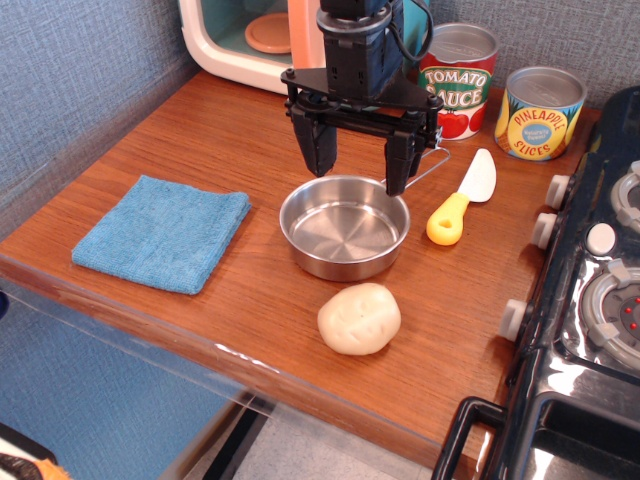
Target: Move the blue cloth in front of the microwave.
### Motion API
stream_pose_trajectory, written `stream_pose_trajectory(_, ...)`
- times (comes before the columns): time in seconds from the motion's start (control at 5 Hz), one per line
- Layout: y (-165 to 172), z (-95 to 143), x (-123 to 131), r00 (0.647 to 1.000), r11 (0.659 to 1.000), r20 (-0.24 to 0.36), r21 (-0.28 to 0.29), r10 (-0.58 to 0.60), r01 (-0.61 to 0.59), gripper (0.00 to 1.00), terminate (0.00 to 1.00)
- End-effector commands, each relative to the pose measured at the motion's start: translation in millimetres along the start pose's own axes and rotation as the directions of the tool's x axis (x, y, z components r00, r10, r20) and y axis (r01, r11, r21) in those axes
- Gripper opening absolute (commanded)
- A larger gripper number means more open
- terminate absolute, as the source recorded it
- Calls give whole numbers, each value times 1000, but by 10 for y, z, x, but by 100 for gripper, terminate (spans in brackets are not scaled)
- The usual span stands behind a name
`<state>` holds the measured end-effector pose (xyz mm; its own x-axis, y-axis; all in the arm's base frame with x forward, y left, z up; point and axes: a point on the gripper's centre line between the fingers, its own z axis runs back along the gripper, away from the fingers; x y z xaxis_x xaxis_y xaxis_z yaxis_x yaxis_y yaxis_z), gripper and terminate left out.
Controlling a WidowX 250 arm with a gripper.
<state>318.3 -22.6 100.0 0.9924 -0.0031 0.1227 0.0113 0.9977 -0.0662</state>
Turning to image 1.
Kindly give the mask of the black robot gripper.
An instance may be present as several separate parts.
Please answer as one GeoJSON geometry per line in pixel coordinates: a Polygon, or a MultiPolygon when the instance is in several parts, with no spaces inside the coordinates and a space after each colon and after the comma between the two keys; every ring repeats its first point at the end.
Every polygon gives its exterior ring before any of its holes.
{"type": "Polygon", "coordinates": [[[386,193],[402,194],[425,149],[440,140],[443,102],[413,84],[404,72],[428,53],[434,20],[426,2],[422,43],[405,41],[401,1],[323,1],[316,13],[325,64],[289,68],[287,115],[307,169],[325,176],[337,159],[337,131],[347,129],[386,139],[386,193]]]}

